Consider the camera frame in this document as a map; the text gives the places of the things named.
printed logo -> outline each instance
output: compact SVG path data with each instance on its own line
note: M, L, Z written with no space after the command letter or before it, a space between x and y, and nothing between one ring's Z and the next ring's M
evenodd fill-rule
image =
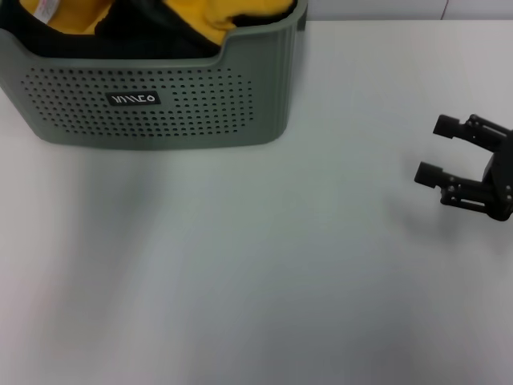
M159 94L156 91L109 92L105 96L111 106L115 107L160 104Z

label tag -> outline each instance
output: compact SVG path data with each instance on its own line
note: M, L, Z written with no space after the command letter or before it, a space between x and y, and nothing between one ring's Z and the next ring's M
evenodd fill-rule
M109 104L114 107L160 104L159 94L156 91L108 92L105 96Z
M35 9L34 17L40 22L48 24L54 17L57 8L59 8L60 0L39 0L38 7Z

fabric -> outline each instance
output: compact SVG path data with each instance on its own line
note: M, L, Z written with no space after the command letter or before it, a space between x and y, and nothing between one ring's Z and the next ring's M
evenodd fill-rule
M141 4L145 2L165 13L164 8L159 6L159 3L163 2L170 11L170 17L175 13L195 32L219 46L223 43L226 34L236 28L234 18L237 16L255 18L253 21L258 18L276 20L272 17L282 16L294 3L293 0L134 1ZM39 0L21 0L22 6L31 14L35 12L38 3ZM94 34L96 26L105 19L112 3L112 0L60 0L57 13L49 21L48 26L65 34ZM130 26L131 22L132 20L125 20L125 26Z
M20 0L34 14L39 0ZM64 34L94 34L96 24L107 16L113 0L60 0L59 8L48 22Z
M103 20L114 25L119 17L109 12ZM144 25L144 16L136 14L133 25ZM58 32L34 18L18 0L0 2L0 28L16 36L20 43L35 55L47 58L67 59L198 59L215 55L219 47L210 44L198 47L179 35L165 34L162 30L154 35L133 35L128 39L116 40L92 35L72 35Z
M221 45L236 25L239 15L253 17L282 14L293 0L164 0L187 24L204 37Z
M236 26L277 22L297 0L60 0L46 25L39 0L1 0L0 28L32 53L69 59L198 59Z

black robotic gripper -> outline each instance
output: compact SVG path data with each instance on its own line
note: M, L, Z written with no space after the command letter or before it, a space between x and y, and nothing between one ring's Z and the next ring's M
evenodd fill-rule
M481 182L447 174L427 163L420 164L415 182L431 188L440 187L443 205L507 221L513 213L513 132L476 115L464 124L441 115L433 133L466 140L493 152L493 156Z

table surface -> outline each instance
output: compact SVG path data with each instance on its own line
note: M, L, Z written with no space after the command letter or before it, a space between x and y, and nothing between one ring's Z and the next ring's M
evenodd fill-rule
M513 223L420 161L513 128L513 22L311 22L289 127L251 148L39 140L0 94L0 382L511 384Z

